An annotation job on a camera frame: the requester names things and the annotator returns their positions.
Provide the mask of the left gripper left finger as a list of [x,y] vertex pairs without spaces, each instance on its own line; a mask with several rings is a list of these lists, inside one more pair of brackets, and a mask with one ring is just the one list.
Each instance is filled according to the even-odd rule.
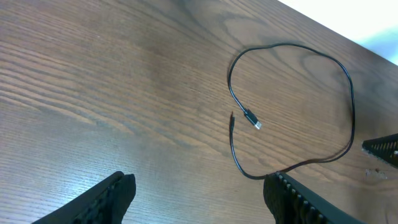
[[117,171],[33,224],[120,224],[135,195],[134,174]]

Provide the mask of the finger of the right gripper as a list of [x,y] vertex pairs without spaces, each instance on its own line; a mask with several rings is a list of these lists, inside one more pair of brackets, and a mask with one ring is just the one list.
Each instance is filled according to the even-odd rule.
[[386,164],[397,168],[397,134],[365,140],[362,143],[362,149]]

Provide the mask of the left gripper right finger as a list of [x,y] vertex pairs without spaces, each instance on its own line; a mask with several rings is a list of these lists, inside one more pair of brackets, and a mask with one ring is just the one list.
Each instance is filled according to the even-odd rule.
[[283,172],[265,177],[263,195],[276,223],[362,223]]

